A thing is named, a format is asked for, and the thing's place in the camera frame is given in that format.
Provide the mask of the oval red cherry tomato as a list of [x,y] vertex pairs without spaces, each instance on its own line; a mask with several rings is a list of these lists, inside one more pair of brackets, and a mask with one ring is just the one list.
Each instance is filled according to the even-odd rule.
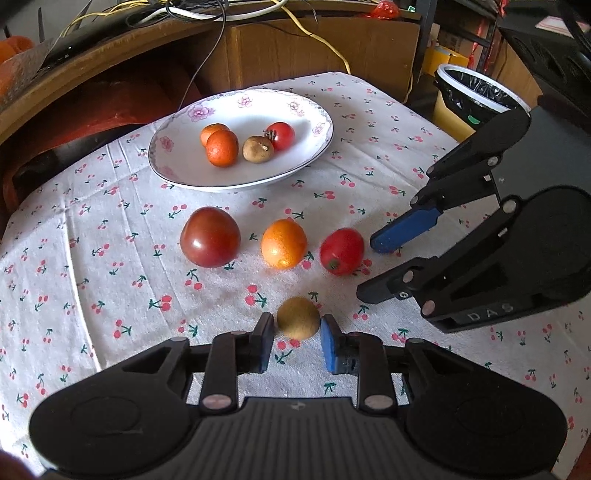
[[365,253],[363,236],[352,228],[335,230],[322,242],[322,267],[335,276],[353,274],[360,267]]

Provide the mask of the small round red tomato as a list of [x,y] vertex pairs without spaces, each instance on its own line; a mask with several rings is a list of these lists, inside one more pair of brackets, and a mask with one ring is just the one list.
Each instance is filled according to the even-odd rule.
[[264,137],[270,140],[273,144],[273,148],[276,151],[284,151],[290,148],[294,144],[296,133],[294,128],[286,122],[274,122],[270,126],[266,127],[263,131]]

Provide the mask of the glass fruit dish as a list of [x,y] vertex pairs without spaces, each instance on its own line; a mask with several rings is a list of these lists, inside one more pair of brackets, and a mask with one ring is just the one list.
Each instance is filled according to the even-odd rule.
[[53,39],[45,40],[23,53],[19,53],[1,64],[0,94],[1,108],[12,102],[34,79],[41,69]]

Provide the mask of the black wifi router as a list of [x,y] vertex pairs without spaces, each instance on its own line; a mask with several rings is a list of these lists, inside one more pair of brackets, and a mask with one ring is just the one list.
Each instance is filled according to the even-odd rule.
[[42,67],[50,68],[62,64],[103,41],[141,28],[143,20],[150,25],[162,19],[165,14],[164,1],[123,1],[104,11],[92,13],[85,7],[58,38],[51,42]]

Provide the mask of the red plastic bag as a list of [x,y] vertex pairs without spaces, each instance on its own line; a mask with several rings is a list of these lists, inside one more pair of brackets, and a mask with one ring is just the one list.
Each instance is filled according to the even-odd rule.
[[1,199],[14,212],[44,182],[111,140],[174,112],[187,85],[182,71],[88,81],[35,115],[1,146]]

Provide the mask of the yellow trash bin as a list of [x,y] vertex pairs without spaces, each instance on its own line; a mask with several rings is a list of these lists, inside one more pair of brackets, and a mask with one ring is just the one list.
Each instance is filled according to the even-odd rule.
[[474,128],[446,106],[441,92],[437,95],[432,122],[459,143],[475,133]]

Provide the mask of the tan longan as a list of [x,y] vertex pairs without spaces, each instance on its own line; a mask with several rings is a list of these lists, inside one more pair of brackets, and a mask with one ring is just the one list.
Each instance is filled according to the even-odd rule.
[[274,155],[273,143],[264,136],[250,136],[242,145],[242,156],[250,163],[270,161]]
[[317,306],[304,297],[291,297],[276,312],[277,328],[294,340],[307,340],[317,333],[321,315]]

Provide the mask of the orange round tomato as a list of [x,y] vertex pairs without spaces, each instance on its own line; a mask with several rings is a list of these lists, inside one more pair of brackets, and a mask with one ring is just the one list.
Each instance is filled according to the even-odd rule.
[[263,233],[260,251],[267,265],[276,269],[297,266],[308,251],[308,239],[294,220],[281,219],[273,222]]

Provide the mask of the rough orange mandarin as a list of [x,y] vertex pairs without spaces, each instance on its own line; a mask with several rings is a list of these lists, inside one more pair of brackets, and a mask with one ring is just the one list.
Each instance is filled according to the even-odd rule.
[[205,155],[215,167],[231,167],[238,159],[238,137],[229,130],[212,134],[205,146]]

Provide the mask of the wooden curved desk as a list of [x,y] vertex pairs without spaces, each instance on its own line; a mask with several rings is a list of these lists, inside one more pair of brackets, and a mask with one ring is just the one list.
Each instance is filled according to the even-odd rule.
[[365,18],[369,4],[337,1],[290,2],[287,9],[300,24],[284,12],[223,28],[165,20],[102,42],[27,87],[1,114],[1,141],[67,93],[128,62],[146,62],[148,75],[183,67],[197,78],[202,95],[346,70],[397,99],[406,95],[421,30],[418,15]]

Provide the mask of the small red ornament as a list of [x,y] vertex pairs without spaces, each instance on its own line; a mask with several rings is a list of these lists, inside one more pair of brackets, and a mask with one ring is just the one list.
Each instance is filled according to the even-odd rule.
[[369,13],[363,13],[362,17],[378,20],[394,20],[401,17],[398,5],[390,0],[376,1],[376,6]]

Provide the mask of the front orange in dish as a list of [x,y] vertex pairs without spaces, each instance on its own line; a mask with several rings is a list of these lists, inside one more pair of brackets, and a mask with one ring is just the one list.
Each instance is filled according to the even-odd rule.
[[7,60],[16,56],[19,53],[23,53],[35,46],[34,42],[28,37],[24,36],[11,36],[7,39],[0,41],[0,64],[3,64]]

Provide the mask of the white floral porcelain bowl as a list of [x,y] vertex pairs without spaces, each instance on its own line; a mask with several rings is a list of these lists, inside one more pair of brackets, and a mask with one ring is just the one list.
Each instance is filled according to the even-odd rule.
[[[270,160],[253,163],[242,146],[262,136],[273,123],[286,123],[294,141]],[[238,139],[235,164],[218,167],[208,160],[201,132],[222,124]],[[236,90],[194,102],[158,126],[148,148],[148,163],[163,180],[204,192],[235,191],[273,183],[318,159],[334,135],[334,123],[320,104],[295,93],[267,88]]]

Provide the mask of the cherry print tablecloth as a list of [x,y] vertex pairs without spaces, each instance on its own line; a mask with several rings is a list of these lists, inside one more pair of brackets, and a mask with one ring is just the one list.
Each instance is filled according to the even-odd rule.
[[345,396],[349,376],[322,367],[318,316],[395,346],[427,339],[534,388],[567,419],[554,467],[564,478],[590,438],[590,303],[446,335],[412,301],[370,305],[356,287],[416,256],[431,257],[498,208],[489,197],[446,212],[435,228],[381,255],[370,235],[397,220],[454,148],[438,127],[361,79],[329,73],[291,79],[295,99],[273,105],[231,96],[232,114],[294,128],[318,102],[334,138],[315,162],[269,186],[205,193],[158,176],[150,149],[205,167],[202,140],[229,128],[214,107],[182,115],[177,134],[148,125],[83,157],[29,194],[1,241],[1,448],[39,470],[28,435],[49,395],[173,336],[193,344],[280,321],[270,368],[242,376],[242,395]]

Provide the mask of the small mandarin with leaf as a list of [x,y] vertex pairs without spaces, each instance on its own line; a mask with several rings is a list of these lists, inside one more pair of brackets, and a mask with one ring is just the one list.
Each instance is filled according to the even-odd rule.
[[228,131],[228,126],[221,123],[212,123],[201,130],[199,140],[202,146],[206,146],[209,137],[218,131]]

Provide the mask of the dark red large tomato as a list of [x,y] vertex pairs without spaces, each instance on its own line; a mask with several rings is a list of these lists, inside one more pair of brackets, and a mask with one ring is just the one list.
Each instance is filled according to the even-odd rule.
[[241,241],[238,223],[228,213],[216,207],[202,207],[186,221],[179,245],[193,264],[217,268],[235,259]]

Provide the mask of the black metal shelf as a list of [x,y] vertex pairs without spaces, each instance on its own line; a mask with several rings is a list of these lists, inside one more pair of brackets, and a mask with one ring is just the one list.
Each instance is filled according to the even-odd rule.
[[421,17],[415,71],[422,67],[431,74],[428,64],[436,50],[465,57],[466,67],[479,73],[492,70],[501,43],[502,1],[411,1],[408,9]]

